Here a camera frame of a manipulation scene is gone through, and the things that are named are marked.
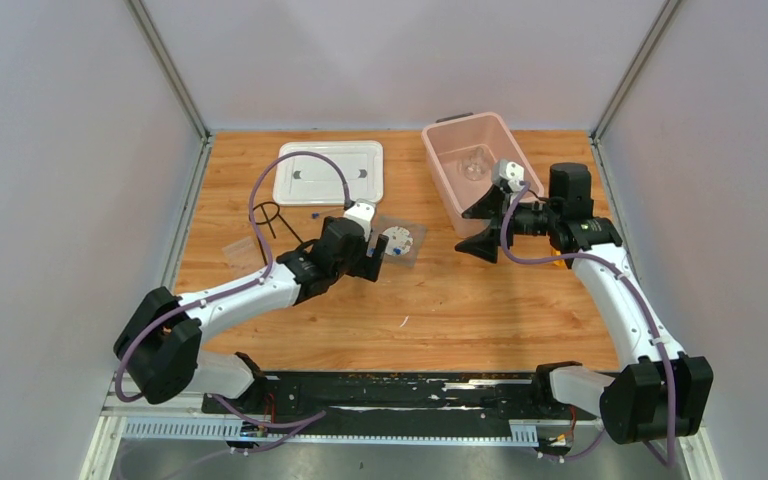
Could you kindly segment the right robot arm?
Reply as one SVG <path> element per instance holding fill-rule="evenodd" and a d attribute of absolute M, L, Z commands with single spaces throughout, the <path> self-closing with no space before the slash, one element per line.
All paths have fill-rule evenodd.
<path fill-rule="evenodd" d="M 535 195 L 523 166 L 501 161 L 488 191 L 463 212 L 487 221 L 455 247 L 494 263 L 501 255 L 521 264 L 510 248 L 517 235 L 545 237 L 555 255 L 585 286 L 612 339 L 620 373 L 612 377 L 578 362 L 541 365 L 531 403 L 544 417 L 569 406 L 601 419 L 618 444 L 695 435 L 701 427 L 714 374 L 703 356 L 691 356 L 654 312 L 630 268 L 613 222 L 594 213 L 592 177 L 580 163 L 549 170 L 549 194 Z"/>

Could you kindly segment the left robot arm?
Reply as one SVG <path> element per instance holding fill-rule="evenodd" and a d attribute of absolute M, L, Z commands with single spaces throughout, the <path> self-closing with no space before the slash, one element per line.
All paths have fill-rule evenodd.
<path fill-rule="evenodd" d="M 114 343 L 137 399 L 156 405 L 181 393 L 218 394 L 243 413 L 258 411 L 266 386 L 240 354 L 220 355 L 204 345 L 254 317 L 325 294 L 344 276 L 377 281 L 388 238 L 372 236 L 348 218 L 326 218 L 321 235 L 279 255 L 245 277 L 200 292 L 148 292 Z"/>

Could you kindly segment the glass flask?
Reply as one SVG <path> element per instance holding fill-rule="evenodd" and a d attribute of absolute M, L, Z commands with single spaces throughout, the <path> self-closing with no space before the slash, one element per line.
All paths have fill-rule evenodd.
<path fill-rule="evenodd" d="M 458 164 L 459 172 L 467 180 L 477 182 L 484 179 L 492 169 L 492 161 L 481 146 L 466 154 Z"/>

